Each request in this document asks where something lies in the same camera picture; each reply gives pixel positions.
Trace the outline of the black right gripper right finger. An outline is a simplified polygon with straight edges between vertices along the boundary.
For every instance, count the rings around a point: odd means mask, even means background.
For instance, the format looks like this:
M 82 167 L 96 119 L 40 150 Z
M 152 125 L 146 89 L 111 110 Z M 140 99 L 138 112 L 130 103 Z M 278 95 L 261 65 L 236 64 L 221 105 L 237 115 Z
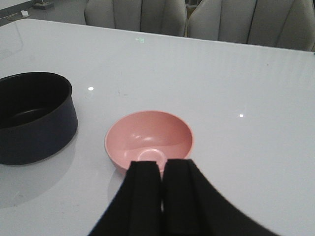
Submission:
M 274 235 L 221 195 L 191 159 L 169 159 L 162 186 L 166 236 Z

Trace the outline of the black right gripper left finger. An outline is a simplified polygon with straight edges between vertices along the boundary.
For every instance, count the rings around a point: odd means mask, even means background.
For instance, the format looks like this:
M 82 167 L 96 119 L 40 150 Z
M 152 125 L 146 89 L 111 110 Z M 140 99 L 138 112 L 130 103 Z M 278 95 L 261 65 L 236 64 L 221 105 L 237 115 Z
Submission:
M 161 179 L 156 162 L 132 161 L 93 236 L 161 235 Z

